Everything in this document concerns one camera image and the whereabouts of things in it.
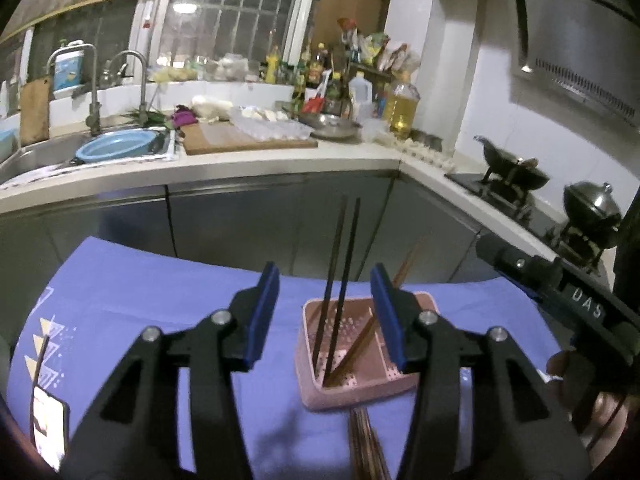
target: cabinet door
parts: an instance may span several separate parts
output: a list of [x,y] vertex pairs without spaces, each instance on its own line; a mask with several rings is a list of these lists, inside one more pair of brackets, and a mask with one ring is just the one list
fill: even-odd
[[178,257],[249,270],[273,261],[289,274],[303,183],[283,175],[170,188]]
[[451,283],[484,282],[485,280],[492,280],[500,276],[500,274],[498,274],[491,265],[476,256],[476,244],[478,243],[478,238],[488,232],[488,230],[482,229],[476,235],[471,247],[469,247],[469,250],[462,260],[462,263],[451,277]]
[[405,283],[448,282],[464,259],[480,226],[413,181],[397,180],[365,264],[368,279],[381,262],[390,277],[398,272],[417,240],[424,238]]
[[74,201],[43,218],[63,261],[89,236],[175,256],[163,186]]
[[9,345],[59,266],[39,216],[0,219],[0,336]]
[[360,197],[360,217],[350,273],[350,279],[357,280],[367,247],[384,211],[390,183],[390,175],[383,173],[310,174],[305,186],[302,228],[293,265],[293,275],[326,279],[340,210],[340,198],[346,195],[349,201],[336,279],[340,280],[342,276],[353,208],[356,199]]

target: silver bolt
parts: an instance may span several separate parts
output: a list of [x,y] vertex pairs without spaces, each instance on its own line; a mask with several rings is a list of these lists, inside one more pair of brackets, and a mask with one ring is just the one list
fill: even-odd
[[507,340],[507,338],[509,337],[509,332],[507,332],[501,326],[494,326],[491,330],[489,330],[489,337],[495,342],[501,343]]
[[228,310],[217,310],[211,315],[211,320],[214,324],[223,326],[230,323],[233,317]]
[[160,337],[160,329],[157,326],[148,326],[142,331],[142,341],[152,343]]
[[425,310],[418,315],[418,320],[420,320],[423,325],[431,326],[438,321],[438,314],[433,310]]

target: phone screen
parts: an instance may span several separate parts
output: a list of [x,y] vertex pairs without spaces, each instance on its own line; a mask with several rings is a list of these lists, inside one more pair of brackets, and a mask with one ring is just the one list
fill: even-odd
[[60,469],[68,439],[68,405],[41,387],[33,390],[33,434],[36,449],[53,469]]

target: range hood vent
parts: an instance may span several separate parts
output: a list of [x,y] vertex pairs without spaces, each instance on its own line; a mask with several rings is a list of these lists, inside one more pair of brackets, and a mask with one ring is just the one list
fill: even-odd
[[508,0],[513,72],[640,130],[640,27],[626,0]]

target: gas stove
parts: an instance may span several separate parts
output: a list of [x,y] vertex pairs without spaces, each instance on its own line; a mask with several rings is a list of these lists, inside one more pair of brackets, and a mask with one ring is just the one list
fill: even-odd
[[602,249],[577,228],[557,222],[541,211],[528,190],[505,183],[489,172],[485,175],[449,173],[446,177],[511,218],[579,269],[596,277],[606,277],[600,264]]

